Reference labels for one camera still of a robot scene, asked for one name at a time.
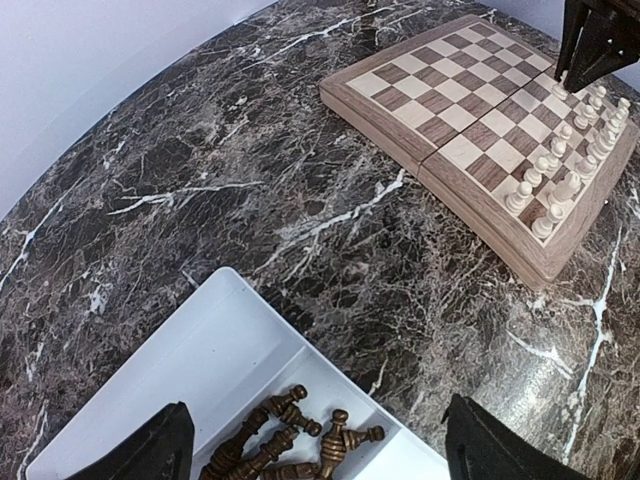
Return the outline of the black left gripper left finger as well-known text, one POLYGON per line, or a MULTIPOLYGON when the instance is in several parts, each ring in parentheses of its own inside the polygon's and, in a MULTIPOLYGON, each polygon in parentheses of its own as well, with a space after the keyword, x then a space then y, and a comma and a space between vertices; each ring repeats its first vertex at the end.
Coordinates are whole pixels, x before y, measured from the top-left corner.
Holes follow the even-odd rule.
POLYGON ((69 480, 189 479, 194 436, 187 405, 169 403, 108 454, 69 480))

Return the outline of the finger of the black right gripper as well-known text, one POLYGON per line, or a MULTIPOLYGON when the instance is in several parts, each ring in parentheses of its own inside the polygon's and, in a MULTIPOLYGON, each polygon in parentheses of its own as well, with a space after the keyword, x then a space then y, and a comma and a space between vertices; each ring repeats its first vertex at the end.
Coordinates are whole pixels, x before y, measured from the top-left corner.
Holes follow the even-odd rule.
POLYGON ((639 60, 638 0, 583 2, 589 13, 564 81, 570 93, 639 60))
POLYGON ((560 81, 565 71, 569 71, 577 42, 589 13, 589 7, 582 0, 565 0, 560 53, 554 79, 560 81))

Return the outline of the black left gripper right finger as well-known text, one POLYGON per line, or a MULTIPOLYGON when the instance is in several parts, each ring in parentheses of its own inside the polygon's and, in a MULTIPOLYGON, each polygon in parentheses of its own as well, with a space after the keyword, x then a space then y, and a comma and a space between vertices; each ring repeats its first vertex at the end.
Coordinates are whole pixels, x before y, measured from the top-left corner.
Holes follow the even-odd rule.
POLYGON ((452 479, 588 479, 534 448, 468 396, 451 397, 443 422, 452 479))

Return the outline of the cream white chess pawn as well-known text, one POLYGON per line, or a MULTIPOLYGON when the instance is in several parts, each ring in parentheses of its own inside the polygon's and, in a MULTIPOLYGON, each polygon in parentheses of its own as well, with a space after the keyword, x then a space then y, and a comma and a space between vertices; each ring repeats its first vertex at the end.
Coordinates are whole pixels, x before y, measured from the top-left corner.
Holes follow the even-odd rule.
POLYGON ((551 143, 551 150, 545 155, 548 170, 553 171, 559 168, 560 161, 562 160, 566 151, 566 146, 567 143, 562 139, 554 140, 551 143))
POLYGON ((590 120, 594 113, 595 111, 590 105, 583 105, 573 120, 576 128, 580 130, 586 129, 590 125, 590 120))
POLYGON ((602 99, 597 95, 590 95, 589 105, 593 108, 593 110, 596 113, 599 113, 603 106, 602 99))
POLYGON ((564 124, 558 131, 558 135, 557 135, 558 140, 569 144, 573 133, 574 133, 573 128, 568 124, 564 124))
POLYGON ((523 179, 533 188, 538 187, 542 182, 543 174, 548 170, 549 162, 546 155, 541 155, 534 162, 533 166, 527 169, 523 179))
POLYGON ((569 95, 569 92, 564 87, 567 73, 568 71, 564 70, 560 75, 560 80, 552 87, 552 94, 562 101, 565 101, 569 95))

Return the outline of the cream white chess rook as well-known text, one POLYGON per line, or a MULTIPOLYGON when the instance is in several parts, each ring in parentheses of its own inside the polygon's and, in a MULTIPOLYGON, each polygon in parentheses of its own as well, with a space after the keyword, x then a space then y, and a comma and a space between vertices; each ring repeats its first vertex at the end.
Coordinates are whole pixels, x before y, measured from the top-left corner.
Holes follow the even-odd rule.
POLYGON ((626 108, 627 110, 629 110, 629 109, 630 109, 630 107, 631 107, 631 102, 630 102, 627 98, 625 98, 625 97, 621 97, 621 98, 619 99, 619 101, 618 101, 617 107, 618 107, 618 108, 622 108, 622 107, 624 107, 624 108, 626 108))

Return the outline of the cream white chess queen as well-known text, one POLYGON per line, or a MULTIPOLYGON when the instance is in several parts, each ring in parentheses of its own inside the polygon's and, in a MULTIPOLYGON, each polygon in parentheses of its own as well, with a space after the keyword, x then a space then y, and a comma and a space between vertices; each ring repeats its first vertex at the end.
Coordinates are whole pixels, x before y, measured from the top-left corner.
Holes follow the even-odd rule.
POLYGON ((609 132, 615 140, 617 140, 624 128, 624 125, 621 125, 616 119, 613 119, 608 116, 604 129, 609 132))

